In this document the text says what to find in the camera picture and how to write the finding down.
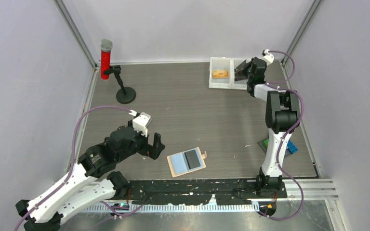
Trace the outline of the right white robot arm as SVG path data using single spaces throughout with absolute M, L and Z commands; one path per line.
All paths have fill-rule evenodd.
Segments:
M 254 57 L 235 67 L 235 77 L 247 80 L 247 92 L 250 96 L 266 103 L 265 123 L 269 129 L 269 139 L 265 160 L 255 185 L 257 194 L 264 198 L 282 188 L 285 153 L 300 118 L 298 96 L 265 81 L 268 63 L 263 58 Z

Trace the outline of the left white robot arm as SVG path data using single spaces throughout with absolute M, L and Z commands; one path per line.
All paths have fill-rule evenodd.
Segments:
M 156 160 L 165 145 L 161 135 L 149 136 L 133 126 L 120 126 L 102 143 L 89 147 L 68 173 L 50 189 L 32 200 L 16 205 L 26 231 L 57 231 L 72 216 L 96 202 L 115 197 L 123 199 L 129 187 L 116 165 L 134 154 Z

